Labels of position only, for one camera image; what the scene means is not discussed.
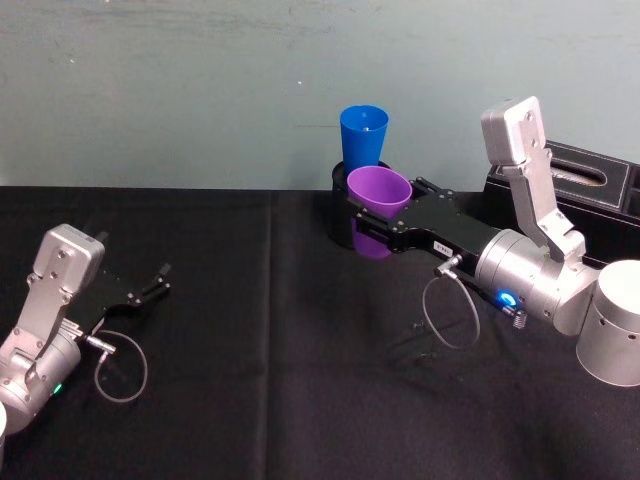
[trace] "purple plastic cup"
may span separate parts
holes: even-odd
[[[380,166],[355,169],[347,177],[347,190],[349,197],[386,219],[402,210],[409,203],[412,193],[411,184],[406,178],[390,168]],[[351,221],[351,231],[353,247],[360,255],[376,259],[391,255],[384,243],[358,232],[355,220]]]

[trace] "blue led light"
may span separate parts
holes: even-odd
[[[498,301],[506,307],[515,307],[518,303],[516,297],[505,291],[498,292]]]

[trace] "cable connector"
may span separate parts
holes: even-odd
[[[460,265],[461,261],[462,261],[462,255],[460,254],[454,255],[449,260],[444,262],[442,265],[439,265],[436,268],[434,268],[433,274],[436,277],[442,277],[446,275],[447,277],[455,280],[456,278],[458,278],[458,275],[452,272],[451,269]]]

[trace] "table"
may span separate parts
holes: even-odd
[[[382,262],[326,235],[329,192],[0,189],[0,332],[15,324],[45,231],[109,232],[105,265],[137,284],[173,266],[172,292],[129,333],[143,396],[100,397],[85,351],[60,395],[7,439],[2,478],[636,478],[637,389],[580,367],[575,339],[523,331],[475,297],[479,343],[424,330],[437,260]],[[430,301],[445,334],[461,295]]]

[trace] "black box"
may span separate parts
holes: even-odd
[[[585,263],[640,259],[640,166],[557,142],[547,147],[558,207],[586,238]],[[519,230],[500,167],[491,168],[477,207],[482,221]]]

